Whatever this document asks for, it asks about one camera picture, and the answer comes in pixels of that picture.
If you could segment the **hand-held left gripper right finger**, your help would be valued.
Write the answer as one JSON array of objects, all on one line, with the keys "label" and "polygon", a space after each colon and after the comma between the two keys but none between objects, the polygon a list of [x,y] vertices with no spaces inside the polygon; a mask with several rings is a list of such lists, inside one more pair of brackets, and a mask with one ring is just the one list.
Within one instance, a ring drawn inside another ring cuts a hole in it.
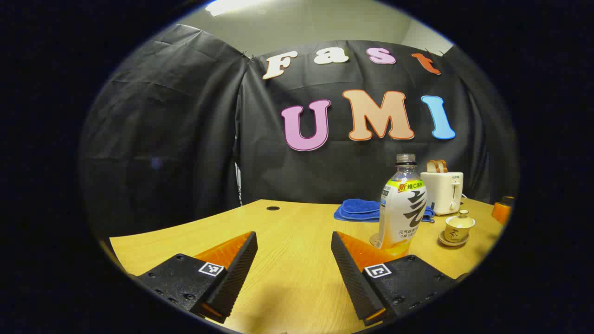
[{"label": "hand-held left gripper right finger", "polygon": [[395,257],[343,232],[332,233],[331,251],[367,326],[403,319],[458,283],[416,255]]}]

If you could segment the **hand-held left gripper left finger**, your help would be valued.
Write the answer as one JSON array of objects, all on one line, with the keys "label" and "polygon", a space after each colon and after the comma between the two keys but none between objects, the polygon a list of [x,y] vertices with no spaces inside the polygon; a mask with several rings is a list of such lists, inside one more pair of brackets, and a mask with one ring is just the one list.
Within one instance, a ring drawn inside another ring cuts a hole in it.
[{"label": "hand-held left gripper left finger", "polygon": [[174,306],[224,323],[257,251],[257,235],[250,231],[195,256],[175,254],[136,279]]}]

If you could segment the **cream teacup lid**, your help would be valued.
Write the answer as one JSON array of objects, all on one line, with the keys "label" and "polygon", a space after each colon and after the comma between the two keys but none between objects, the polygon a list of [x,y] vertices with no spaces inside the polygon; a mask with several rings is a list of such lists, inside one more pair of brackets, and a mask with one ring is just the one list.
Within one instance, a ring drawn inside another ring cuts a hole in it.
[{"label": "cream teacup lid", "polygon": [[458,212],[458,216],[451,217],[447,224],[458,229],[469,229],[475,226],[475,220],[469,216],[469,210],[463,209]]}]

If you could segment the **cream ceramic teacup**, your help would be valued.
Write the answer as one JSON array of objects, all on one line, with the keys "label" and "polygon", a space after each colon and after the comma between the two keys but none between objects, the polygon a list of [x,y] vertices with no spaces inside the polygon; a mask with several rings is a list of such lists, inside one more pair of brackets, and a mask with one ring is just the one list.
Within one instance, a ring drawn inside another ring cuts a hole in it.
[{"label": "cream ceramic teacup", "polygon": [[469,234],[471,228],[469,229],[458,229],[458,228],[454,228],[451,227],[447,224],[447,220],[445,221],[445,237],[448,241],[459,241],[461,240],[464,236],[466,236],[467,234]]}]

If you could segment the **clear water bottle white label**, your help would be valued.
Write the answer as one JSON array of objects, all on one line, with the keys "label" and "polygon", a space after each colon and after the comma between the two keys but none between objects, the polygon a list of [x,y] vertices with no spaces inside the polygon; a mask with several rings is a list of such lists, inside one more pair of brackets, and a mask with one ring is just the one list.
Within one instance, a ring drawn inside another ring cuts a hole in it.
[{"label": "clear water bottle white label", "polygon": [[416,171],[414,154],[398,154],[395,174],[380,199],[380,226],[375,246],[395,258],[406,256],[424,216],[426,186]]}]

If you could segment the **cream ceramic saucer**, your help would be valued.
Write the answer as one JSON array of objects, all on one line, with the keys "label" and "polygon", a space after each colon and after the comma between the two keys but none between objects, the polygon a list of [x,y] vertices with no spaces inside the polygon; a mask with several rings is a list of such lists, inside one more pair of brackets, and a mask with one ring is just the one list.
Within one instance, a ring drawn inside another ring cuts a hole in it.
[{"label": "cream ceramic saucer", "polygon": [[445,238],[445,231],[441,231],[439,233],[439,241],[446,246],[450,246],[450,247],[457,247],[457,246],[461,246],[467,243],[467,241],[469,241],[470,239],[470,234],[467,234],[466,236],[464,236],[461,240],[459,241],[448,241]]}]

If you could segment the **white toaster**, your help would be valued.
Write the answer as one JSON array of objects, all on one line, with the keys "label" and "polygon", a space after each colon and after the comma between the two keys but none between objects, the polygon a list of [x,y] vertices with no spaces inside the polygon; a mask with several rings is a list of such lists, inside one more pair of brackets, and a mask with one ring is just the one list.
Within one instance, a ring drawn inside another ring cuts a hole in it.
[{"label": "white toaster", "polygon": [[458,212],[462,203],[463,173],[420,173],[425,183],[427,206],[437,215]]}]

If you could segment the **blue towel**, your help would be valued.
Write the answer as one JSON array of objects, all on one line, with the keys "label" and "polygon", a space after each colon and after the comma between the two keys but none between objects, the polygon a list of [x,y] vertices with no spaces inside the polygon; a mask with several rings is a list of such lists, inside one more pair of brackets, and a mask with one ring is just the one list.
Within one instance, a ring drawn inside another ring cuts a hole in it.
[{"label": "blue towel", "polygon": [[346,199],[336,209],[334,218],[343,221],[378,222],[380,203],[364,199]]}]

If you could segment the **black backdrop cloth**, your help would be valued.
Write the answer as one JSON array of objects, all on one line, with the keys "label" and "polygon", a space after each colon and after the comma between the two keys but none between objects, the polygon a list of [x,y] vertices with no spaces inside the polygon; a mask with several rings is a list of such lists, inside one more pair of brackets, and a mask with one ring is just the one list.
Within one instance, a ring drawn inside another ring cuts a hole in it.
[{"label": "black backdrop cloth", "polygon": [[509,108],[458,47],[372,40],[249,58],[174,25],[110,75],[81,134],[81,191],[100,239],[162,230],[259,199],[380,199],[398,154],[444,159],[462,193],[519,189]]}]

